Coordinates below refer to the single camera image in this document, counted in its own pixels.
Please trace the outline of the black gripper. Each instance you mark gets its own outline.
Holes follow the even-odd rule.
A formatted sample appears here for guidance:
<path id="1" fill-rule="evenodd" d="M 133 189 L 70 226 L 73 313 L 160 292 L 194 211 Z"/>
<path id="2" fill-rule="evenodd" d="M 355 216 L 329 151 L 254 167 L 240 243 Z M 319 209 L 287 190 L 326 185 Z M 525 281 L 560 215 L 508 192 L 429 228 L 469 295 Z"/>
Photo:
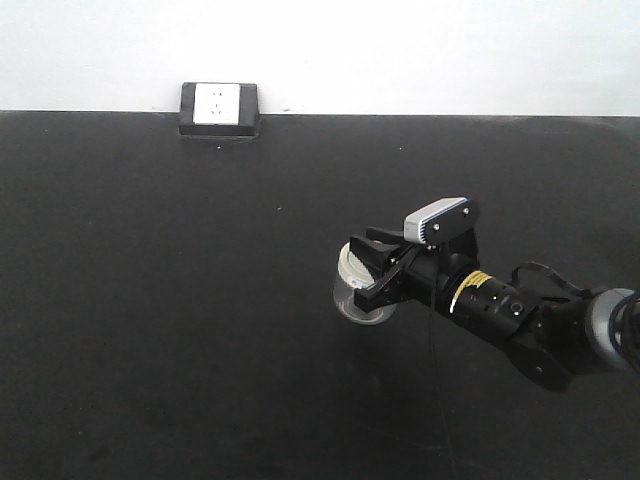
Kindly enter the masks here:
<path id="1" fill-rule="evenodd" d="M 368 227 L 365 237 L 350 238 L 349 247 L 372 277 L 371 286 L 355 292 L 355 304 L 365 312 L 416 300 L 445 313 L 454 285 L 468 273 L 466 240 L 429 248 L 406 243 L 402 231 Z"/>

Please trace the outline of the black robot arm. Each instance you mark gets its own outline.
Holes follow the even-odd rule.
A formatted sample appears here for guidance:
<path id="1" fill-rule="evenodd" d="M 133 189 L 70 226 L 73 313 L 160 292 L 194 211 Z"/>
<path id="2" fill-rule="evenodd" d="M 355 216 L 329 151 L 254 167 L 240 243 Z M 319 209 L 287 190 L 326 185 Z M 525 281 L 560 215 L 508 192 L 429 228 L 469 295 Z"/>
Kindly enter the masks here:
<path id="1" fill-rule="evenodd" d="M 508 282 L 481 270 L 468 229 L 436 244 L 370 228 L 349 250 L 372 276 L 354 304 L 369 313 L 415 300 L 503 352 L 533 383 L 564 392 L 581 375 L 639 371 L 639 293 L 581 289 L 526 262 Z"/>

